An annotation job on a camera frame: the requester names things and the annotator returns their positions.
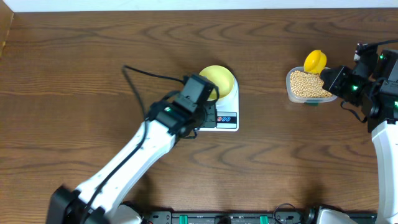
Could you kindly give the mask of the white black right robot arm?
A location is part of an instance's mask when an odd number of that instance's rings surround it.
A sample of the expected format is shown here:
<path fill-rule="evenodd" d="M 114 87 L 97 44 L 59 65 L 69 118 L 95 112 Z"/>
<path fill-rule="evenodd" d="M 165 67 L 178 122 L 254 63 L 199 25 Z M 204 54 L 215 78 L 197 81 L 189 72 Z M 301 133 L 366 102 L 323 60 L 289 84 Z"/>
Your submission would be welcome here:
<path fill-rule="evenodd" d="M 358 43 L 354 68 L 323 70 L 322 88 L 361 108 L 376 150 L 379 208 L 376 223 L 397 223 L 397 51 Z"/>

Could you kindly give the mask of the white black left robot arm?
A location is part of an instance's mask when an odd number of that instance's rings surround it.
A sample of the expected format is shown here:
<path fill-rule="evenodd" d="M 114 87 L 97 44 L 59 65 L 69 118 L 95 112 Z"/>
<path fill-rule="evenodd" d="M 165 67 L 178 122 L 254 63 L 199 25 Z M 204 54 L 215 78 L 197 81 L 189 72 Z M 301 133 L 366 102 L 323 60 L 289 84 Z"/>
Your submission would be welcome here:
<path fill-rule="evenodd" d="M 47 223 L 142 223 L 143 217 L 123 203 L 127 193 L 181 138 L 189 138 L 206 118 L 217 86 L 201 75 L 186 79 L 153 103 L 134 137 L 97 174 L 75 190 L 59 187 L 50 198 Z"/>

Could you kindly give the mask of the yellow plastic bowl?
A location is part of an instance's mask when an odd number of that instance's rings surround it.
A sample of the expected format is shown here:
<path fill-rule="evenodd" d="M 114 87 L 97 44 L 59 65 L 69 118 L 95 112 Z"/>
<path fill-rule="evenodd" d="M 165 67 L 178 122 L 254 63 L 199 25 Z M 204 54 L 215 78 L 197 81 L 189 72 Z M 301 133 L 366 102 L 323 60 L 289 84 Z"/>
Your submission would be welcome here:
<path fill-rule="evenodd" d="M 216 90 L 211 92 L 209 100 L 223 99 L 232 95 L 235 87 L 235 80 L 233 74 L 221 65 L 210 65 L 204 68 L 199 75 L 207 78 L 218 87 L 219 97 L 217 97 Z"/>

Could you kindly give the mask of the yellow measuring scoop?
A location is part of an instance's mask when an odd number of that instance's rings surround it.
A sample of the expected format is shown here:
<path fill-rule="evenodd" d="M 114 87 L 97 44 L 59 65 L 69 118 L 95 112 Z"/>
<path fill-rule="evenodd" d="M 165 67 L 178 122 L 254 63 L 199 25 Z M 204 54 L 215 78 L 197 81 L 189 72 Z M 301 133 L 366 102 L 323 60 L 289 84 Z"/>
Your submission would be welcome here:
<path fill-rule="evenodd" d="M 304 72 L 320 74 L 326 67 L 327 57 L 321 50 L 312 51 L 304 62 Z"/>

